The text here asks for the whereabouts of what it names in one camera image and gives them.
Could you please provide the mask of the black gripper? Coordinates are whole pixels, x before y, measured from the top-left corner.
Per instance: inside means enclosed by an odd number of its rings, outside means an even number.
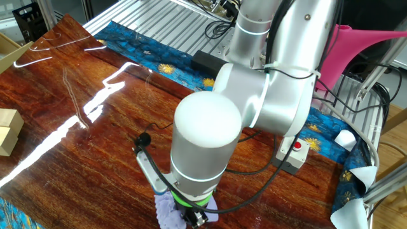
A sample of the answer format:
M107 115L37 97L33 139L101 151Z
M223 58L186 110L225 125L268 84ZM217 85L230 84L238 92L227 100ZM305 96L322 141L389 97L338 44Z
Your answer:
M187 207L185 205L176 202L176 209L181 212L181 216L183 220L185 220L187 225L193 225L193 227L200 227L204 225L208 221L207 213L200 209L195 209L193 207ZM189 213L193 213L194 222L187 218L186 215Z

